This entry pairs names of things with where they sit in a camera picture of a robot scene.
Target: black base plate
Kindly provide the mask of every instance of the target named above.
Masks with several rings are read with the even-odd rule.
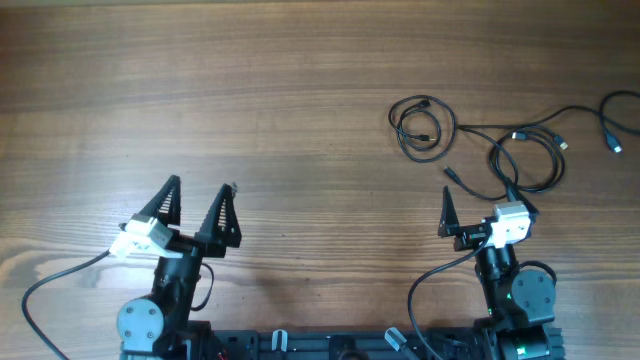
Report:
[[[415,333],[405,332],[403,335],[408,347],[420,359],[428,359],[426,349]],[[471,328],[431,329],[425,335],[434,350],[446,360],[484,359],[481,339],[477,339]],[[370,360],[406,360],[405,355],[387,343],[384,331],[292,332],[288,334],[286,352],[272,350],[271,333],[215,331],[215,336],[227,349],[229,360],[338,360],[346,350],[364,352]]]

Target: wooden table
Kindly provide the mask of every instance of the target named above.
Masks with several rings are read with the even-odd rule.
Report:
[[[517,123],[561,105],[595,107],[640,87],[633,2],[290,2],[0,12],[0,358],[52,358],[20,312],[38,279],[114,240],[171,174],[194,232],[224,182],[244,238],[216,271],[215,329],[410,326],[412,281],[460,254],[436,235],[445,166],[502,191],[488,143],[460,134],[431,164],[408,160],[386,120],[424,93],[461,123]],[[640,102],[611,117],[638,126]],[[426,122],[412,128],[428,131]],[[446,124],[445,134],[450,131]],[[560,185],[520,260],[559,274],[556,324],[570,359],[640,350],[640,143],[603,144],[596,119],[551,124],[569,143]],[[499,132],[488,132],[498,136]],[[510,145],[523,182],[548,155]],[[491,204],[451,187],[461,221]],[[113,359],[119,308],[146,294],[156,261],[109,257],[37,291],[30,308],[71,358]],[[486,314],[473,261],[416,293],[423,326]],[[200,282],[204,296],[208,279]]]

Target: black cable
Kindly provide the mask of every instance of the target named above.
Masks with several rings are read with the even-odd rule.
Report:
[[[444,270],[447,270],[449,268],[452,268],[454,266],[457,266],[469,259],[471,259],[472,257],[478,255],[478,253],[484,248],[484,246],[486,245],[487,240],[483,240],[479,245],[478,248],[473,250],[472,252],[468,253],[467,255],[454,260],[448,264],[444,264],[441,266],[438,266],[437,268],[424,273],[422,276],[420,276],[418,279],[416,279],[416,281],[413,283],[413,285],[411,285],[411,289],[409,289],[409,296],[407,299],[407,307],[409,309],[409,318],[411,319],[411,324],[413,325],[414,330],[416,331],[416,334],[418,335],[418,338],[420,338],[420,341],[422,342],[422,344],[427,348],[427,351],[430,352],[433,356],[433,358],[437,359],[437,360],[443,360],[442,357],[440,357],[440,355],[438,355],[438,353],[436,353],[431,346],[429,345],[429,343],[427,342],[427,339],[425,339],[425,337],[422,335],[422,332],[420,331],[420,327],[418,326],[418,322],[416,321],[416,317],[413,314],[413,293],[416,291],[416,288],[418,287],[418,285],[420,285],[421,282],[423,282],[424,280],[426,280],[429,276],[437,274],[439,272],[442,272]]]
[[[396,121],[395,120],[395,115],[396,115],[396,110],[411,101],[415,101],[415,100],[419,100],[417,103],[407,107],[404,111],[402,111],[402,113],[400,114],[400,118]],[[435,115],[433,115],[432,112],[430,112],[429,110],[427,110],[427,108],[431,107],[431,103],[434,102],[440,106],[442,106],[448,113],[449,116],[451,117],[451,137],[449,138],[449,141],[447,143],[447,145],[445,145],[444,149],[438,153],[437,155],[430,157],[430,158],[418,158],[415,157],[413,155],[411,155],[411,153],[409,153],[409,150],[407,149],[407,145],[417,151],[420,152],[425,152],[425,151],[429,151],[432,150],[433,148],[435,148],[441,140],[441,136],[442,136],[442,130],[440,127],[440,122],[438,121],[438,119],[436,118]],[[408,120],[409,117],[416,115],[416,114],[423,114],[425,115],[429,120],[431,120],[433,122],[433,124],[436,127],[436,137],[432,138],[429,135],[425,135],[425,134],[419,134],[419,135],[414,135],[414,134],[410,134],[408,132],[405,131],[404,129],[404,121]],[[398,145],[400,145],[400,149],[402,149],[402,152],[407,155],[407,157],[409,157],[409,159],[415,161],[415,162],[419,162],[419,163],[428,163],[428,162],[433,162],[436,161],[440,158],[442,158],[443,156],[445,156],[447,154],[447,152],[449,151],[449,148],[451,148],[451,145],[453,144],[453,140],[456,137],[456,114],[453,112],[453,110],[451,110],[451,108],[445,104],[442,100],[439,100],[433,96],[429,96],[429,95],[415,95],[415,96],[410,96],[408,98],[402,99],[400,101],[398,101],[397,103],[393,104],[391,106],[391,109],[389,109],[389,124],[391,125],[391,127],[396,131],[396,136],[398,138]],[[414,143],[414,141],[422,141],[422,142],[433,142],[430,145],[427,146],[419,146],[416,145]]]
[[[211,285],[209,286],[209,292],[207,292],[207,296],[204,298],[204,300],[202,300],[202,303],[198,306],[192,307],[191,311],[200,311],[204,309],[204,307],[207,306],[207,303],[209,302],[209,297],[211,296],[211,290],[213,289],[213,280],[214,280],[213,269],[211,268],[211,266],[205,263],[202,263],[202,266],[209,269],[209,272],[211,273]]]
[[[512,161],[513,159],[511,159],[510,156],[508,158],[510,158],[509,161],[515,171],[514,179],[512,182],[516,186],[516,188],[518,190],[529,192],[529,193],[540,193],[540,192],[551,190],[562,180],[565,174],[565,169],[566,169],[566,162],[565,162],[564,156],[562,155],[562,151],[567,148],[566,142],[560,135],[554,133],[549,128],[542,126],[542,124],[557,118],[557,116],[569,110],[579,110],[579,111],[589,112],[598,117],[600,124],[602,126],[605,142],[607,146],[616,153],[621,152],[622,147],[620,145],[620,141],[618,140],[618,138],[607,128],[606,126],[607,124],[615,126],[616,128],[620,129],[623,132],[640,136],[639,129],[632,129],[632,128],[626,127],[605,115],[604,110],[606,105],[609,103],[609,101],[611,101],[613,98],[618,96],[632,96],[632,97],[640,98],[640,93],[635,91],[629,91],[629,90],[614,91],[607,94],[602,99],[602,101],[600,102],[599,110],[592,109],[582,105],[569,105],[555,111],[554,113],[552,113],[551,115],[543,119],[533,121],[533,122],[528,122],[528,123],[505,124],[505,125],[456,125],[455,113],[444,102],[429,95],[416,95],[416,96],[411,96],[411,97],[402,99],[391,107],[391,109],[389,110],[389,123],[391,124],[393,129],[396,131],[398,144],[400,145],[400,149],[402,150],[402,152],[405,155],[407,155],[407,157],[409,157],[411,160],[420,162],[420,163],[436,161],[442,158],[444,155],[446,155],[451,144],[453,143],[453,140],[455,139],[457,130],[466,131],[478,136],[482,136],[484,139],[490,141],[493,144],[493,146],[489,151],[489,167],[491,171],[494,173],[494,175],[496,175],[498,179],[500,179],[502,182],[504,182],[507,176],[504,174],[504,172],[500,168],[500,153],[503,153],[504,155],[508,154],[508,152],[502,147],[502,145],[510,138],[515,140],[520,140],[520,141],[534,142],[542,146],[549,153],[549,157],[551,159],[551,172],[543,182],[538,184],[531,184],[531,185],[519,185],[518,172],[517,172],[517,167],[515,166],[515,162]],[[417,102],[405,108],[401,112],[399,119],[396,121],[395,113],[397,112],[397,110],[402,105],[409,103],[411,101],[417,101]],[[433,148],[435,148],[435,146],[438,145],[438,143],[441,140],[442,130],[440,127],[440,123],[438,119],[430,111],[427,110],[427,108],[431,106],[431,102],[435,102],[441,105],[449,112],[449,115],[452,121],[451,138],[449,140],[449,143],[446,145],[446,147],[437,155],[431,158],[417,158],[414,155],[409,153],[407,146],[415,149],[416,151],[426,152],[426,151],[433,150]],[[434,123],[434,125],[436,126],[436,133],[437,133],[435,138],[431,138],[427,134],[419,134],[419,135],[409,134],[404,130],[403,122],[407,120],[409,117],[411,117],[412,115],[417,115],[417,114],[425,115],[428,119],[430,119]],[[503,129],[503,130],[509,130],[509,132],[507,132],[500,139],[495,141],[484,134],[480,135],[481,133],[474,131],[475,129],[478,129],[478,130]],[[423,141],[423,142],[433,141],[433,143],[429,146],[419,146],[415,143],[415,141]],[[497,201],[497,200],[504,199],[506,197],[506,194],[499,195],[499,196],[487,196],[487,195],[480,194],[472,190],[471,188],[469,188],[466,184],[464,184],[464,182],[462,182],[462,180],[455,174],[455,172],[452,169],[445,168],[445,173],[456,184],[462,187],[469,194],[475,197],[478,197],[480,199]]]
[[[69,358],[66,357],[62,351],[60,351],[60,349],[58,349],[52,342],[51,340],[49,340],[49,338],[42,332],[42,330],[40,330],[40,328],[38,327],[38,325],[36,325],[35,321],[33,321],[33,319],[31,318],[31,314],[29,313],[29,309],[27,307],[27,300],[29,300],[29,296],[36,290],[38,289],[40,286],[61,278],[63,276],[72,274],[78,270],[82,270],[88,266],[91,266],[95,263],[97,263],[98,261],[104,259],[105,257],[109,256],[109,250],[103,252],[102,254],[96,256],[95,258],[80,264],[78,266],[74,266],[71,269],[67,269],[64,271],[61,271],[57,274],[53,274],[51,276],[47,276],[46,278],[38,281],[37,283],[33,284],[29,289],[27,289],[27,291],[24,293],[24,296],[22,297],[22,314],[24,315],[24,318],[27,320],[27,322],[29,323],[29,325],[31,326],[31,328],[33,329],[33,331],[36,332],[36,334],[38,334],[38,336],[40,337],[40,339],[42,339],[42,341],[47,344],[47,346],[49,346],[49,348],[51,348],[51,350],[53,350],[53,352],[58,355],[59,358],[61,359],[65,359],[68,360]]]

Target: black wire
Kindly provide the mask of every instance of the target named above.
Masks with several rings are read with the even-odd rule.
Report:
[[[602,101],[600,102],[600,107],[599,107],[599,111],[598,111],[598,117],[600,118],[600,125],[602,125],[602,128],[605,132],[609,131],[605,125],[605,122],[610,123],[611,125],[617,127],[618,129],[629,133],[629,134],[633,134],[633,135],[638,135],[640,136],[640,130],[636,130],[636,129],[631,129],[628,128],[616,121],[613,121],[612,119],[606,117],[604,115],[604,108],[607,105],[607,103],[613,99],[616,96],[634,96],[637,98],[640,98],[640,93],[635,92],[635,91],[629,91],[629,90],[617,90],[614,92],[609,93],[607,96],[604,97],[604,99],[602,99]]]
[[[410,102],[410,101],[414,101],[414,100],[420,100],[419,102],[407,107],[404,111],[402,111],[402,113],[400,114],[400,118],[396,121],[395,120],[395,113],[396,110]],[[451,137],[449,138],[449,141],[447,143],[447,145],[445,145],[444,149],[442,149],[442,151],[440,153],[438,153],[437,155],[430,157],[430,158],[418,158],[414,155],[411,155],[411,153],[409,153],[409,150],[406,148],[406,145],[409,145],[409,147],[420,151],[420,152],[425,152],[425,151],[429,151],[432,150],[433,148],[435,148],[439,143],[440,143],[440,139],[442,136],[442,130],[440,127],[440,122],[438,121],[438,119],[436,118],[435,115],[433,115],[433,113],[431,113],[429,110],[427,110],[428,107],[431,107],[431,103],[434,102],[440,106],[442,106],[448,113],[449,116],[451,117]],[[406,132],[404,130],[403,127],[403,123],[405,120],[407,120],[410,116],[412,115],[416,115],[416,114],[423,114],[425,116],[427,116],[428,119],[430,119],[433,124],[436,127],[436,132],[437,135],[436,137],[433,139],[433,143],[431,145],[428,146],[419,146],[416,145],[415,143],[413,143],[413,141],[432,141],[431,137],[429,135],[425,135],[425,134],[419,134],[419,135],[414,135],[414,134],[410,134],[408,132]],[[415,95],[415,96],[410,96],[408,98],[402,99],[400,101],[398,101],[397,103],[393,104],[391,106],[391,109],[389,109],[389,124],[391,125],[391,127],[396,131],[396,137],[398,138],[398,145],[400,145],[400,149],[402,149],[402,152],[407,155],[407,157],[409,157],[409,159],[415,161],[415,162],[419,162],[419,163],[428,163],[428,162],[433,162],[436,161],[440,158],[442,158],[443,156],[445,156],[447,154],[447,152],[449,151],[449,148],[451,148],[451,145],[453,144],[453,140],[456,137],[456,114],[453,112],[453,110],[451,110],[451,108],[445,104],[442,100],[439,100],[433,96],[429,96],[429,95]]]
[[[551,190],[553,187],[558,185],[558,183],[564,177],[565,169],[566,169],[566,162],[565,162],[564,156],[562,155],[563,149],[560,147],[560,144],[562,144],[564,140],[562,140],[560,136],[555,134],[550,129],[542,126],[541,124],[544,124],[550,120],[557,118],[560,114],[563,114],[564,112],[567,112],[570,110],[579,110],[579,111],[589,112],[591,114],[594,114],[596,117],[598,117],[600,124],[602,126],[602,131],[605,137],[605,141],[612,149],[614,146],[618,144],[616,143],[613,146],[609,144],[609,140],[611,140],[611,138],[615,139],[615,137],[611,134],[610,130],[607,128],[606,126],[607,124],[615,126],[616,128],[620,129],[623,132],[640,136],[640,129],[632,129],[632,128],[626,127],[605,115],[604,110],[606,105],[609,103],[609,101],[611,101],[613,98],[617,96],[632,96],[632,97],[640,98],[640,93],[635,91],[629,91],[629,90],[614,91],[607,94],[602,99],[598,110],[589,108],[587,106],[582,106],[582,105],[569,105],[555,111],[554,113],[552,113],[551,115],[545,118],[542,118],[540,120],[533,121],[533,122],[528,122],[528,123],[505,124],[505,125],[456,125],[455,113],[444,102],[429,95],[416,95],[416,96],[411,96],[411,97],[402,99],[391,107],[391,109],[389,110],[389,123],[391,124],[393,129],[396,131],[398,144],[400,145],[400,149],[402,150],[402,152],[405,155],[407,155],[407,157],[409,157],[411,160],[420,162],[420,163],[436,161],[442,158],[444,155],[446,155],[451,144],[453,143],[453,140],[455,139],[457,130],[470,132],[475,135],[483,137],[484,139],[486,139],[487,141],[490,141],[493,144],[493,146],[489,151],[489,167],[491,171],[494,173],[494,175],[496,175],[498,179],[500,179],[502,182],[504,182],[508,177],[504,174],[504,172],[500,168],[500,153],[503,153],[505,156],[509,154],[502,147],[502,145],[512,137],[512,134],[517,133],[519,134],[519,137],[524,137],[524,139],[522,139],[523,141],[534,142],[542,146],[549,153],[549,157],[551,159],[551,172],[549,176],[543,182],[538,184],[531,184],[531,185],[518,184],[517,167],[515,166],[515,162],[512,161],[513,159],[510,158],[510,156],[508,156],[511,166],[514,169],[514,179],[512,182],[516,186],[516,188],[518,190],[529,192],[529,193],[540,193],[540,192]],[[398,108],[400,108],[402,105],[409,103],[411,101],[418,101],[418,102],[404,109],[400,114],[399,119],[396,121],[395,113],[398,110]],[[442,130],[440,127],[440,122],[430,111],[427,110],[427,108],[431,106],[431,102],[435,102],[438,105],[441,105],[449,112],[449,115],[452,121],[452,126],[453,126],[452,132],[451,132],[451,138],[449,140],[449,143],[446,145],[446,147],[437,155],[431,158],[417,158],[414,155],[409,153],[407,146],[415,149],[416,151],[426,152],[426,151],[433,150],[441,140]],[[417,115],[417,114],[422,114],[426,116],[429,120],[431,120],[434,123],[434,125],[436,126],[436,133],[437,133],[435,138],[432,139],[429,135],[425,135],[425,134],[419,134],[419,135],[410,134],[404,130],[403,122],[407,120],[409,117],[411,117],[412,115]],[[473,131],[474,129],[478,129],[478,130],[503,129],[503,130],[510,130],[510,131],[504,134],[500,139],[495,141],[486,135],[480,135],[481,133],[477,131]],[[419,146],[415,143],[415,141],[433,141],[433,143],[429,146]],[[471,188],[469,188],[457,175],[455,175],[453,170],[449,169],[449,170],[446,170],[446,172],[447,171],[448,171],[447,175],[449,175],[449,177],[451,177],[465,191],[467,191],[469,194],[475,197],[478,197],[483,200],[488,200],[488,201],[497,201],[497,200],[504,199],[506,197],[506,194],[499,195],[499,196],[488,196],[488,195],[480,194],[477,191],[474,191]]]
[[[414,330],[416,331],[416,334],[418,335],[418,338],[420,338],[420,341],[422,342],[422,344],[427,348],[427,351],[430,352],[433,357],[437,360],[443,360],[442,357],[440,357],[440,355],[438,355],[438,353],[436,353],[431,346],[429,346],[429,343],[427,342],[427,339],[425,339],[425,337],[422,335],[422,332],[420,331],[420,327],[418,326],[418,322],[416,321],[416,317],[413,314],[413,293],[416,291],[416,288],[418,287],[418,285],[420,285],[421,282],[423,282],[424,280],[426,280],[429,276],[437,274],[439,272],[442,272],[444,270],[447,270],[449,268],[452,268],[454,266],[457,266],[469,259],[471,259],[472,257],[476,256],[486,245],[487,240],[483,240],[479,245],[478,248],[473,250],[472,252],[468,253],[467,255],[454,260],[448,264],[444,264],[441,266],[438,266],[437,268],[424,273],[422,276],[420,276],[418,279],[416,279],[416,281],[413,283],[413,285],[411,285],[411,289],[409,289],[409,296],[407,299],[407,307],[409,309],[409,318],[411,319],[411,324],[413,325]]]
[[[204,300],[202,300],[202,303],[196,307],[192,307],[191,311],[200,311],[204,309],[204,307],[207,306],[207,303],[209,302],[209,297],[211,296],[211,290],[213,289],[213,279],[214,279],[213,269],[211,268],[211,266],[205,263],[202,263],[202,266],[209,269],[209,272],[211,273],[211,285],[209,286],[209,292],[207,292],[207,296],[204,298]]]
[[[508,176],[506,176],[502,171],[500,171],[500,166],[499,165],[497,165],[496,168],[494,169],[495,170],[495,174],[498,176],[498,178],[500,179],[500,181],[502,181],[503,184],[505,182],[507,182],[507,181],[511,181],[515,185],[518,184],[518,179],[519,179],[518,166],[516,165],[515,160],[513,160],[513,158],[511,157],[511,154],[509,154],[509,152],[507,150],[505,150],[504,147],[502,147],[500,142],[495,141],[492,138],[490,138],[489,136],[487,136],[487,135],[485,135],[485,134],[483,134],[481,132],[472,130],[472,129],[460,129],[460,130],[480,136],[481,138],[483,138],[483,139],[489,141],[490,143],[492,143],[493,144],[493,148],[497,149],[496,151],[501,151],[507,157],[507,159],[509,160],[509,163],[511,164],[511,167],[513,168],[513,174],[514,174],[513,175],[513,180],[510,180]],[[501,200],[501,199],[504,199],[505,197],[507,197],[506,193],[504,195],[495,196],[495,197],[485,196],[485,195],[482,195],[482,194],[480,194],[478,192],[475,192],[475,191],[471,190],[468,186],[466,186],[462,182],[462,180],[460,180],[459,177],[456,177],[456,179],[454,181],[456,182],[456,184],[460,185],[460,187],[462,187],[464,190],[466,190],[469,194],[471,194],[471,195],[473,195],[475,197],[478,197],[480,199],[483,199],[483,200],[498,201],[498,200]]]
[[[29,300],[29,296],[36,290],[38,289],[40,286],[61,278],[63,276],[69,275],[71,273],[74,273],[78,270],[82,270],[88,266],[91,266],[95,263],[97,263],[98,261],[104,259],[105,257],[109,256],[109,250],[103,252],[102,254],[96,256],[95,258],[80,264],[78,266],[74,266],[71,269],[67,269],[64,271],[61,271],[57,274],[53,274],[51,276],[47,276],[46,278],[38,281],[37,283],[33,284],[29,289],[27,289],[27,291],[24,293],[24,296],[22,297],[22,314],[24,315],[24,318],[27,320],[27,322],[29,323],[29,325],[31,326],[31,328],[33,329],[33,331],[36,332],[36,334],[38,334],[38,336],[40,337],[40,339],[42,339],[42,341],[47,344],[47,346],[49,346],[49,348],[51,348],[51,350],[53,350],[53,352],[58,355],[59,358],[61,359],[65,359],[68,360],[69,358],[66,357],[62,351],[60,351],[60,349],[58,349],[52,342],[51,340],[49,340],[49,338],[42,332],[42,330],[40,330],[40,328],[38,327],[38,325],[36,325],[35,321],[33,321],[33,319],[31,318],[31,314],[29,313],[29,309],[27,307],[27,301]]]

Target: wooden surface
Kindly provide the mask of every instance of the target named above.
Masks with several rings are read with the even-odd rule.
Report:
[[[460,256],[436,236],[451,185],[442,169],[502,190],[478,138],[460,134],[437,163],[409,161],[389,106],[430,94],[465,124],[596,106],[610,90],[640,87],[639,13],[631,1],[0,12],[0,358],[53,358],[22,317],[25,289],[102,252],[170,174],[182,177],[186,232],[223,182],[240,188],[242,247],[207,261],[214,293],[192,318],[216,329],[408,328],[411,282]],[[610,107],[629,126],[639,112],[639,102]],[[569,143],[568,172],[530,196],[542,216],[519,259],[558,272],[556,324],[570,359],[636,358],[640,144],[622,134],[625,152],[612,154],[587,114],[552,127]],[[549,171],[541,148],[509,149],[525,181]],[[452,191],[463,222],[490,213]],[[486,314],[472,267],[418,290],[421,325]],[[71,358],[113,359],[116,313],[149,291],[154,268],[109,257],[36,292],[33,316]]]

